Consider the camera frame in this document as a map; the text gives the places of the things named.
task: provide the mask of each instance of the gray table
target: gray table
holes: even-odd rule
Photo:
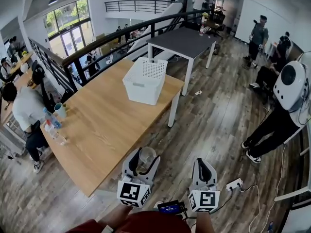
[[[184,96],[187,93],[194,59],[205,50],[210,49],[206,64],[206,68],[208,68],[216,40],[217,38],[212,35],[204,34],[201,36],[196,30],[179,28],[147,40],[149,60],[152,58],[152,47],[172,52],[189,60],[185,85],[182,91],[182,95]]]

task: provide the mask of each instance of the water bottle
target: water bottle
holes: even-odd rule
[[[48,111],[47,108],[43,108],[44,119],[50,121],[55,129],[60,129],[62,124],[57,120],[56,116],[54,116],[51,112]]]
[[[46,121],[44,130],[47,133],[49,133],[49,135],[53,138],[53,140],[56,141],[59,145],[63,146],[66,144],[67,140],[56,131],[56,129],[52,126],[49,120]]]

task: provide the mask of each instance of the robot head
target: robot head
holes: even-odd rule
[[[304,89],[308,88],[307,67],[298,61],[289,62],[281,71],[273,92],[285,110],[290,110],[303,96]]]

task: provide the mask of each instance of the gray shirt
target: gray shirt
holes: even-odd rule
[[[269,32],[267,28],[262,27],[259,23],[256,24],[253,30],[253,39],[252,42],[254,42],[256,45],[260,45],[263,43],[264,39],[269,38]]]

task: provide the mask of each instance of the ceiling light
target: ceiling light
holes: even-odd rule
[[[50,0],[49,1],[49,5],[52,5],[52,4],[56,3],[56,2],[57,2],[57,0]]]

